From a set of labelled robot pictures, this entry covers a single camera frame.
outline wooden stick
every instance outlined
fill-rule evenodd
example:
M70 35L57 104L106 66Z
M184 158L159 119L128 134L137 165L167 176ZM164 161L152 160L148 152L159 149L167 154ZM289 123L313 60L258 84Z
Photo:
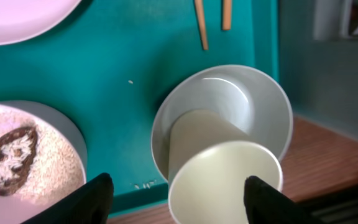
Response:
M198 28L200 29L201 41L203 43L203 49L208 50L208 40L206 38L206 26L204 17L203 0L195 0Z
M223 0L223 29L231 29L232 0Z

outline white bowl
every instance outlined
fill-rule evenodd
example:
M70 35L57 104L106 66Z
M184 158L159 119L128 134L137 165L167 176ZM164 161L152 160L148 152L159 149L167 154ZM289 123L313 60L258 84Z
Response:
M38 36L61 22L81 0L0 0L0 45Z
M187 111L206 109L245 132L281 160L293 129L291 104L280 85L260 70L222 65L198 72L164 100L154 119L151 150L168 180L169 137L173 123Z
M80 130L61 112L31 101L3 101L0 102L0 109L20 111L29 116L41 119L48 123L67 140L75 149L78 158L82 163L84 184L86 183L86 161L87 152L85 141ZM22 223L34 215L44 211L51 204L34 205L30 202L21 201L17 197L0 197L0 223Z

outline white cup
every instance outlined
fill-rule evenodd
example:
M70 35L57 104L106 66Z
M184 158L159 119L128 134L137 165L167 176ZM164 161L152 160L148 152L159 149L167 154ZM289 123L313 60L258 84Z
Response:
M277 158L216 113L190 111L173 125L168 204L177 223L247 223L244 183L251 175L282 189Z

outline wooden table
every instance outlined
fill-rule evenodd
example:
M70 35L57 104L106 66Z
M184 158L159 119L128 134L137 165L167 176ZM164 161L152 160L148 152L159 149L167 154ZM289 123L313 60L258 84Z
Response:
M358 142L301 118L281 162L283 193L300 202L358 184ZM114 217L109 224L174 223L166 204Z

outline tray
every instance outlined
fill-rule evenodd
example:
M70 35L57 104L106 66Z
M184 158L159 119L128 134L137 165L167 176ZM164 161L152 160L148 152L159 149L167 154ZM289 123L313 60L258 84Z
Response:
M74 121L88 147L87 179L113 179L111 216L167 199L150 132L173 87L229 63L278 80L276 0L235 1L229 31L221 30L221 1L205 1L204 11L208 51L188 0L83 0L47 33L0 47L0 101L37 101Z

